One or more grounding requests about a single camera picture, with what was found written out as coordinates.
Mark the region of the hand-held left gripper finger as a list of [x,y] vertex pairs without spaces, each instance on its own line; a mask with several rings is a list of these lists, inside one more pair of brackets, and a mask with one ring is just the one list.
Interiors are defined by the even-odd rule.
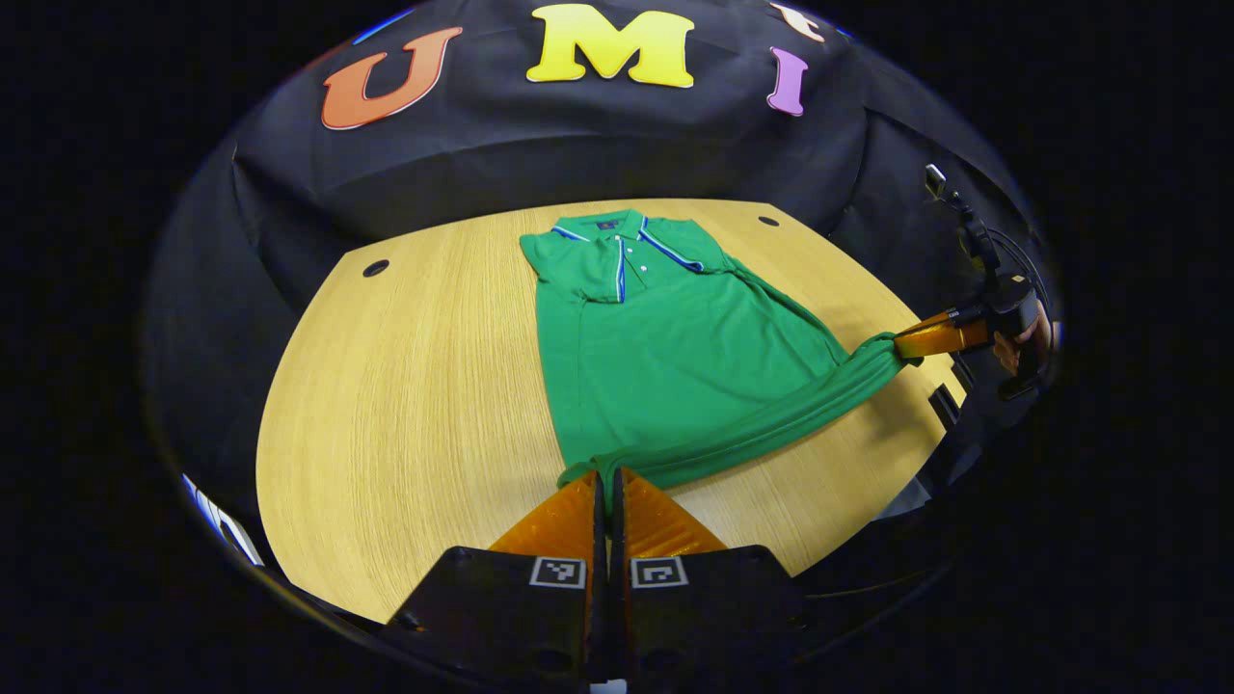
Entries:
[[631,688],[780,688],[803,592],[771,550],[727,547],[633,470],[617,470],[616,662]]
[[445,550],[384,641],[474,690],[586,690],[605,667],[603,482],[548,496],[489,548]]

